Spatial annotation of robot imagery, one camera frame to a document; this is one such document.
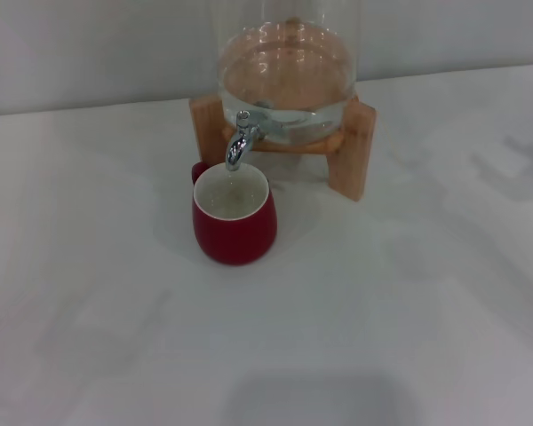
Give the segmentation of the red ceramic cup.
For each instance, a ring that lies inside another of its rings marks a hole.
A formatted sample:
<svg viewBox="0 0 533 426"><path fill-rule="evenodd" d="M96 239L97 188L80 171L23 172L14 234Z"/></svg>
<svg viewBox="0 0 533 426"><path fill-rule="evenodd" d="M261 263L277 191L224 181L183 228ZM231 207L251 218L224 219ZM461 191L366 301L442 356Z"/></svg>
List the red ceramic cup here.
<svg viewBox="0 0 533 426"><path fill-rule="evenodd" d="M272 247L277 234L274 196L266 176L250 164L192 167L192 223L202 251L222 264L251 263Z"/></svg>

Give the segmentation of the chrome faucet tap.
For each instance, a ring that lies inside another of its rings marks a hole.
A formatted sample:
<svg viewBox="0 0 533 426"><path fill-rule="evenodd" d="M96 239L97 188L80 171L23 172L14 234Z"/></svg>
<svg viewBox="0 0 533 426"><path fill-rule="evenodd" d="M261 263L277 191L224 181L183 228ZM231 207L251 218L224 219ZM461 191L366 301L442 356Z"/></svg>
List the chrome faucet tap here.
<svg viewBox="0 0 533 426"><path fill-rule="evenodd" d="M231 137L226 151L225 164L229 171L240 168L243 157L254 145L267 136L284 135L281 122L274 120L270 114L259 110L241 110L236 115L235 133Z"/></svg>

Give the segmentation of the wooden dispenser stand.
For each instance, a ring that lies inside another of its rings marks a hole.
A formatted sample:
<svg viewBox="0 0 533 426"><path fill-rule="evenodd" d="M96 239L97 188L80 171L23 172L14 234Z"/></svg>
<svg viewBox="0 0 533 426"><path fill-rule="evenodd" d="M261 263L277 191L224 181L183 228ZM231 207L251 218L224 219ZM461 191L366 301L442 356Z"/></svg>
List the wooden dispenser stand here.
<svg viewBox="0 0 533 426"><path fill-rule="evenodd" d="M235 134L217 94L189 100L200 160L210 166L225 160L227 143ZM262 139L253 150L260 153L325 155L329 186L346 198L359 201L364 193L377 111L357 97L348 100L341 127L325 138L291 146Z"/></svg>

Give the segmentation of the glass water dispenser jar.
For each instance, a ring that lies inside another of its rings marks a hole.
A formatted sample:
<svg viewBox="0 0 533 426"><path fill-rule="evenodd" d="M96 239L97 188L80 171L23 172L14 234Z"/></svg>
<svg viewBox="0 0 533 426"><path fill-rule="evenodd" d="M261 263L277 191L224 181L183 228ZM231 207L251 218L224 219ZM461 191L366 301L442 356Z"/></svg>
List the glass water dispenser jar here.
<svg viewBox="0 0 533 426"><path fill-rule="evenodd" d="M362 0L210 0L227 122L260 114L269 140L336 131L354 96Z"/></svg>

